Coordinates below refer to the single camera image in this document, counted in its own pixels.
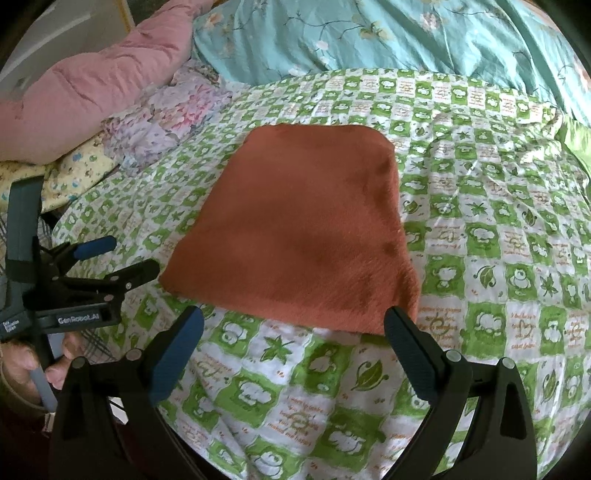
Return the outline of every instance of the finger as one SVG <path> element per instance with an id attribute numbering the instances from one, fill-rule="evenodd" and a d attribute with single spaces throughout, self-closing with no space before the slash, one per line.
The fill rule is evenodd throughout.
<path id="1" fill-rule="evenodd" d="M 4 373 L 19 384 L 29 380 L 29 371 L 39 367 L 39 359 L 33 348 L 26 343 L 8 342 L 2 344 Z"/>
<path id="2" fill-rule="evenodd" d="M 61 343 L 61 349 L 66 358 L 74 360 L 77 356 L 84 353 L 85 340 L 78 332 L 67 332 Z"/>
<path id="3" fill-rule="evenodd" d="M 72 360 L 64 355 L 56 363 L 47 367 L 45 370 L 47 381 L 58 390 L 61 390 L 64 386 L 64 380 L 66 379 L 71 362 Z"/>

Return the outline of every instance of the human hand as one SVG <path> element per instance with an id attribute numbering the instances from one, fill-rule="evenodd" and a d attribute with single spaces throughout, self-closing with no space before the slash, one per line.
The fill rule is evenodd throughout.
<path id="1" fill-rule="evenodd" d="M 67 332 L 61 348 L 64 353 L 56 363 L 45 370 L 47 381 L 60 390 L 64 385 L 70 363 L 84 351 L 84 338 L 78 332 Z M 39 359 L 35 350 L 26 343 L 11 341 L 2 344 L 4 377 L 12 389 L 24 400 L 40 404 L 41 397 L 31 380 L 30 372 L 38 368 Z"/>

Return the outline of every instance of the purple floral fabric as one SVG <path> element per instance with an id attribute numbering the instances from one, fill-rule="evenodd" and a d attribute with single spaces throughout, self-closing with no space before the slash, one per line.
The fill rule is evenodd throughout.
<path id="1" fill-rule="evenodd" d="M 212 83 L 216 81 L 212 69 L 195 60 L 185 62 L 168 85 L 103 122 L 105 154 L 129 175 L 137 175 L 230 102 L 232 92 Z"/>

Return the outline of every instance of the brown cloth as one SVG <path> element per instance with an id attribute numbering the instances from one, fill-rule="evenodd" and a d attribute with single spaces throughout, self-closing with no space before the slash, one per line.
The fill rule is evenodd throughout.
<path id="1" fill-rule="evenodd" d="M 266 125 L 228 162 L 160 277 L 169 292 L 311 327 L 384 334 L 420 285 L 392 144 L 354 125 Z"/>

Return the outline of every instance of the bed sheet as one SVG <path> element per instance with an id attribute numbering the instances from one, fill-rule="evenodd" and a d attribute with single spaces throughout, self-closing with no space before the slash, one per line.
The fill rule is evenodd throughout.
<path id="1" fill-rule="evenodd" d="M 352 69 L 254 87 L 217 123 L 133 179 L 76 202 L 54 240 L 115 235 L 87 277 L 144 258 L 162 266 L 245 135 L 262 124 L 361 124 L 396 147 L 400 214 L 422 284 L 417 324 L 469 359 L 517 362 L 538 470 L 568 447 L 591 405 L 588 180 L 555 137 L 564 116 L 461 76 Z M 115 356 L 143 348 L 190 301 L 153 282 L 100 331 Z M 305 329 L 203 305 L 206 328 L 167 421 L 231 478 L 379 479 L 427 411 L 379 336 Z M 467 403 L 439 470 L 458 454 Z"/>
<path id="2" fill-rule="evenodd" d="M 462 74 L 591 122 L 589 75 L 522 1 L 230 0 L 195 20 L 193 55 L 250 85 L 350 67 Z"/>

